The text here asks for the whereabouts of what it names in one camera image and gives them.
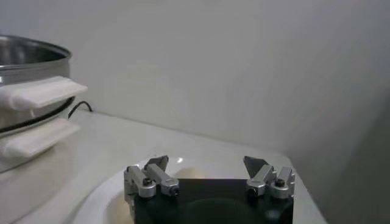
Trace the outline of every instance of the white wall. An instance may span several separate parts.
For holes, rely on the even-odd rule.
[[[388,97],[389,6],[3,0],[0,32],[68,47],[96,111],[285,152],[326,211]]]

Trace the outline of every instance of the white countertop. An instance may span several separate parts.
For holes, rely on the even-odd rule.
[[[85,197],[100,183],[128,165],[154,156],[229,161],[247,155],[263,158],[274,166],[292,167],[288,158],[275,152],[116,117],[77,111],[71,121],[80,124],[81,131],[51,149],[69,164],[68,169],[59,172],[66,181],[50,200],[17,224],[69,223]],[[294,223],[326,223],[298,175]]]

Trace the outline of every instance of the stainless steel pot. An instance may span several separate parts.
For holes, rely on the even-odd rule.
[[[0,87],[55,76],[69,77],[71,56],[67,49],[50,43],[0,35]],[[69,104],[69,100],[63,100],[33,111],[0,108],[0,136],[42,122],[48,114]]]

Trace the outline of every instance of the white surface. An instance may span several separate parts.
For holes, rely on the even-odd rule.
[[[97,111],[285,152],[320,205],[390,82],[387,0],[0,5],[0,32],[72,51]]]
[[[129,164],[153,156],[169,155],[210,161],[223,159],[228,163],[235,161],[232,165],[240,164],[238,166],[242,167],[241,159],[248,155],[264,158],[270,164],[291,166],[289,159],[278,153],[264,152],[256,148],[115,117],[78,111],[72,120],[82,127],[78,135],[54,146],[54,150],[65,153],[62,154],[63,160],[69,167],[61,172],[67,177],[67,181],[58,188],[50,200],[16,222],[17,224],[69,223],[73,219],[77,205],[82,203],[98,184]],[[207,170],[219,170],[220,164],[215,163],[215,169],[208,167]],[[230,176],[240,177],[242,170],[237,169],[237,172]],[[325,223],[299,176],[296,189],[300,192],[300,199],[297,199],[294,207],[296,222]]]
[[[0,107],[17,111],[37,109],[76,96],[86,90],[86,86],[61,76],[6,85],[0,87]]]
[[[57,118],[22,133],[2,138],[0,158],[29,159],[75,133],[78,129],[80,129],[78,125],[67,119]]]

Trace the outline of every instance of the white plate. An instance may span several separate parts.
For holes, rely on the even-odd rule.
[[[147,161],[138,165],[143,167]],[[166,169],[178,178],[248,178],[241,159],[236,164],[215,161],[195,161],[187,158],[170,158]],[[133,223],[129,207],[123,196],[123,171],[97,187],[79,209],[73,224],[130,224]]]

